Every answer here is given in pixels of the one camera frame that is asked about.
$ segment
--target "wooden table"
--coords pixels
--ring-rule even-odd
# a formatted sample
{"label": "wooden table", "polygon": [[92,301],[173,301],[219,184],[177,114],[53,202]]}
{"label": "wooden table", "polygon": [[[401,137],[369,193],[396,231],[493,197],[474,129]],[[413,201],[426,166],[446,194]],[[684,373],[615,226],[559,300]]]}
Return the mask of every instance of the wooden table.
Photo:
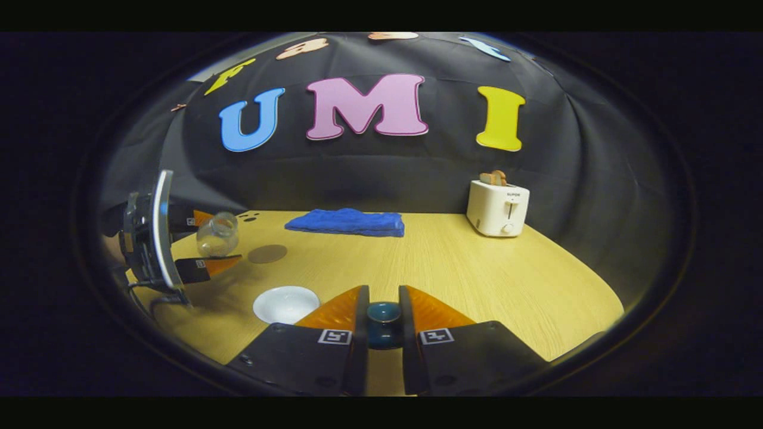
{"label": "wooden table", "polygon": [[[242,260],[209,282],[187,285],[193,308],[157,307],[159,326],[227,364],[267,327],[252,303],[270,288],[303,286],[324,303],[369,285],[371,302],[396,302],[398,286],[408,284],[474,321],[501,322],[543,359],[553,360],[623,314],[620,300],[596,273],[528,225],[519,237],[484,237],[463,214],[403,213],[402,238],[284,229],[305,213],[240,215],[234,253]],[[243,221],[254,214],[255,221]],[[286,256],[272,263],[247,259],[250,251],[272,244],[287,247]],[[175,242],[172,255],[198,256],[195,235]],[[145,305],[160,295],[146,288],[136,292]],[[369,395],[402,395],[400,350],[370,352]]]}

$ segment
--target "letter m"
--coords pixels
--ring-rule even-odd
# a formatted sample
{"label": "letter m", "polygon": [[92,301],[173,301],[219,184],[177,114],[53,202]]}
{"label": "letter m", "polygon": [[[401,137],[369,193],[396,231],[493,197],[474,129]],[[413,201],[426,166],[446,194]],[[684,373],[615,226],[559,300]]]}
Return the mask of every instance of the letter m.
{"label": "letter m", "polygon": [[426,134],[429,126],[419,113],[419,85],[422,76],[395,74],[382,77],[376,86],[363,95],[344,78],[325,79],[307,86],[315,93],[315,123],[307,131],[310,140],[339,137],[344,128],[336,124],[334,111],[356,134],[363,134],[379,109],[381,120],[376,131],[391,136]]}

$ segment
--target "blue towel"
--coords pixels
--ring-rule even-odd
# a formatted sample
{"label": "blue towel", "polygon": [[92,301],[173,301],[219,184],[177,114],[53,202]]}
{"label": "blue towel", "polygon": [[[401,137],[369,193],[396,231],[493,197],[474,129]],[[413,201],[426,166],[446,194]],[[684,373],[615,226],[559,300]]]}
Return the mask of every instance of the blue towel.
{"label": "blue towel", "polygon": [[328,234],[359,234],[372,237],[403,237],[405,225],[400,213],[363,213],[354,208],[336,211],[313,210],[289,221],[291,231]]}

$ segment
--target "white plate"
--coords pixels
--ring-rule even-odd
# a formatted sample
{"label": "white plate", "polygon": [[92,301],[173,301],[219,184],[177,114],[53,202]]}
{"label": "white plate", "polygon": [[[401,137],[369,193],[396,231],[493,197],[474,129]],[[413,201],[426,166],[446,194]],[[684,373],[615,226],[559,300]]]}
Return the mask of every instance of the white plate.
{"label": "white plate", "polygon": [[320,307],[318,295],[300,286],[265,291],[252,304],[255,316],[265,323],[295,324]]}

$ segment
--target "white toaster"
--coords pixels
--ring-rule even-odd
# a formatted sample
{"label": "white toaster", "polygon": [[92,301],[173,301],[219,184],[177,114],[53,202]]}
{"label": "white toaster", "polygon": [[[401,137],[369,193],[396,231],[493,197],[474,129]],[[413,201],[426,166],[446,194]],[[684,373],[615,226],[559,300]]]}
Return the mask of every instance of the white toaster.
{"label": "white toaster", "polygon": [[530,191],[525,188],[472,180],[466,217],[484,235],[516,237],[522,233],[529,203]]}

